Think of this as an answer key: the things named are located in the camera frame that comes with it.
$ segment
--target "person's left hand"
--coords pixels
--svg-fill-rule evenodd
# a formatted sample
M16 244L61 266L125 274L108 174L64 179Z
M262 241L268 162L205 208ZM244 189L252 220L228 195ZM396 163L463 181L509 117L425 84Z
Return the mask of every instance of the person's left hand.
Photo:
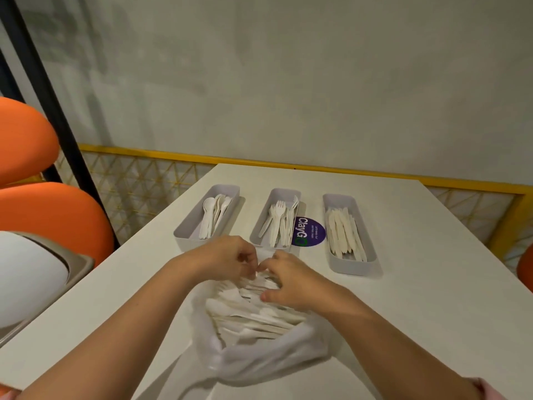
M240 277L255 278L257 254L255 247L240 236L222 236L170 260L190 267L195 283L238 281Z

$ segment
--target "round sticker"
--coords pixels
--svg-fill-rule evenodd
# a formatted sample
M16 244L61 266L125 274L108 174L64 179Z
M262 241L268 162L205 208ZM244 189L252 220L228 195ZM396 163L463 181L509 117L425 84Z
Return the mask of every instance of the round sticker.
M326 230L316 220L300 217L296 218L293 232L293 245L311 247L320 244L326 238Z

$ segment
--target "white table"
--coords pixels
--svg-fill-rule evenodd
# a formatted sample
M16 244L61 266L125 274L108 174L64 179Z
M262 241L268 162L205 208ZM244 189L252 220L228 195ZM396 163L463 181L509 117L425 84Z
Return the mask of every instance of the white table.
M483 376L510 399L533 398L533 295L422 184L234 165L215 167L0 349L0 381L17 388L28 386L102 324L168 259L180 254L174 228L217 183L241 187L245 203L231 234L247 239L272 188L300 190L305 215L321 223L323 194L354 196L381 269L369 277L336 274L328 267L324 243L300 248L300 258L356 292L458 373ZM167 368L187 349L190 338L184 306L136 398L157 397L161 385L170 380ZM211 397L373 398L346 345L336 353L324 363L274 381L248 387L216 383ZM194 365L194 356L187 350L178 361L180 368L172 373L172 384L177 385L173 390L182 390L177 387L183 382L203 380L202 370ZM210 383L203 383L205 390L210 390ZM195 390L191 394L200 396ZM177 397L174 392L168 398Z

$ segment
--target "black metal post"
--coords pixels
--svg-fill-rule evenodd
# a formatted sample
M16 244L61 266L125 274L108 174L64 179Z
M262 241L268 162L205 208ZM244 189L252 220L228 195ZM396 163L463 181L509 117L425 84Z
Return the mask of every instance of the black metal post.
M2 53L1 49L0 49L0 92L6 98L10 98L12 100L17 100L17 101L25 103L24 97L22 96L22 93L20 92L20 88L17 84L17 81L15 80L13 73L11 73L11 70L9 66L7 65L7 61L5 60L4 54ZM45 169L42 172L42 174L46 181L63 182L61 180L59 173L57 172L56 166L54 166L53 164L47 169Z
M24 67L39 103L43 107L46 117L56 130L59 145L72 169L74 177L76 177L76 181L78 181L80 189L91 195L105 213L105 208L98 195L97 188L85 165L82 153L79 151L76 139L61 109L52 83L46 74L43 62L39 57L39 53L30 37L28 28L15 0L0 0L0 19ZM115 248L117 248L120 245L115 234L114 237Z

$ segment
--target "gray wall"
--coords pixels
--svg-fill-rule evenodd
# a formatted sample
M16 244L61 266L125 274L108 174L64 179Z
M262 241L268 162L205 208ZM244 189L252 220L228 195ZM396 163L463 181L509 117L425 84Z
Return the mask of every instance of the gray wall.
M80 142L533 184L533 0L17 1Z

